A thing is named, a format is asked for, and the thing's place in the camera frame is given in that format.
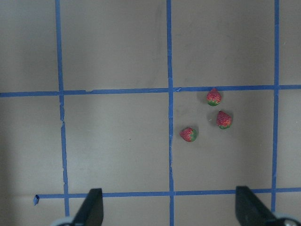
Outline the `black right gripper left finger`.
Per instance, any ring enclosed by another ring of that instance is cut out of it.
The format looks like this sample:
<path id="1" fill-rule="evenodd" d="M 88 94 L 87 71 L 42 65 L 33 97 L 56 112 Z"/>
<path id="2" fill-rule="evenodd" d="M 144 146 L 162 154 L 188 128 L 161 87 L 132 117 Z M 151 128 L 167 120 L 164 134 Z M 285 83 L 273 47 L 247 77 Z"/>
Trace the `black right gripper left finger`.
<path id="1" fill-rule="evenodd" d="M 101 188 L 91 189 L 75 215 L 73 226 L 101 226 L 104 219 Z"/>

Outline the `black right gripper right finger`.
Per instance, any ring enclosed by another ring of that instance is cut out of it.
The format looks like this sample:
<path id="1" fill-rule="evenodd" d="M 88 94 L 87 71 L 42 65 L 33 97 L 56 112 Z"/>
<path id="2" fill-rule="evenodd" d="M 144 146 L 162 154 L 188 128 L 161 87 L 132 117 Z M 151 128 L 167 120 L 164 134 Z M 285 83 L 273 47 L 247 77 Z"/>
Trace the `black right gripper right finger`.
<path id="1" fill-rule="evenodd" d="M 277 218 L 247 186 L 237 186 L 235 215 L 241 226 L 274 226 Z"/>

